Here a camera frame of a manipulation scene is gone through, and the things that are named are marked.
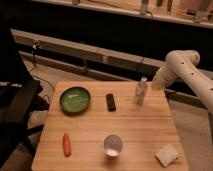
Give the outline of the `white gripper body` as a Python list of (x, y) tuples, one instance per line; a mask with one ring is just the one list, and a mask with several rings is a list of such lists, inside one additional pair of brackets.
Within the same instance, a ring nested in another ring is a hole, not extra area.
[(153, 90), (162, 90), (172, 85), (177, 79), (177, 75), (170, 69), (169, 66), (164, 65), (160, 67), (153, 77), (151, 88)]

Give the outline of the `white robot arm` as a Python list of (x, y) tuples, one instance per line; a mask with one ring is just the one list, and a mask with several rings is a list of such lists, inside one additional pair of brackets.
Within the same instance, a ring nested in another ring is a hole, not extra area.
[(200, 55), (195, 50), (174, 50), (165, 58), (165, 64), (153, 77), (151, 87), (161, 90), (181, 78), (213, 114), (213, 80), (199, 71)]

